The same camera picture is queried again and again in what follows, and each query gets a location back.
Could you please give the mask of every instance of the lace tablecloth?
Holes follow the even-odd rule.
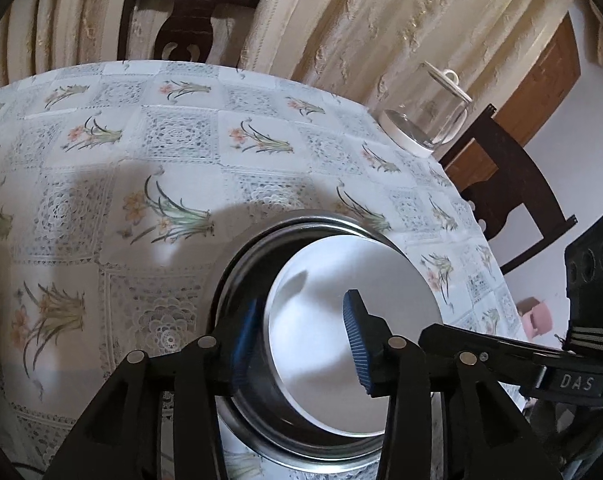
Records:
[[[0,89],[0,444],[46,467],[127,352],[181,348],[224,245],[284,210],[389,236],[444,322],[524,339],[486,239],[441,167],[365,108],[257,73],[130,61]],[[164,424],[171,424],[169,400]],[[313,478],[223,429],[231,478]],[[165,478],[171,478],[167,461]],[[374,469],[341,475],[374,477]]]

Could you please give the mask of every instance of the wooden door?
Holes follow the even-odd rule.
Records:
[[[495,115],[495,121],[525,146],[555,112],[580,75],[575,31],[567,14],[533,68]],[[475,182],[488,180],[496,170],[474,140],[445,168],[460,191]]]

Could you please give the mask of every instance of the cable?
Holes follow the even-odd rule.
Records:
[[[44,470],[41,470],[38,467],[35,467],[30,464],[24,464],[22,462],[11,462],[11,464],[17,469],[27,469],[28,471],[33,471],[35,473],[40,474],[41,476],[44,476],[46,474]]]

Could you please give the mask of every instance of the teapot lid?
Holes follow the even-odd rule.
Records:
[[[424,66],[428,70],[428,74],[441,84],[446,90],[452,92],[460,99],[466,101],[468,104],[472,103],[472,98],[459,87],[459,76],[450,69],[439,70],[437,67],[424,61]]]

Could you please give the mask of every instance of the beige curtain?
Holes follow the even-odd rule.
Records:
[[[373,114],[419,91],[422,60],[459,74],[470,120],[498,108],[552,37],[572,0],[261,0],[219,7],[208,62],[299,80]],[[0,86],[52,68],[116,59],[123,0],[15,0],[0,22]],[[128,56],[150,56],[171,0],[135,10]]]
[[[242,66],[377,115],[419,92],[411,74],[428,60],[459,74],[474,98],[470,123],[489,102],[499,108],[508,99],[572,1],[262,0]]]

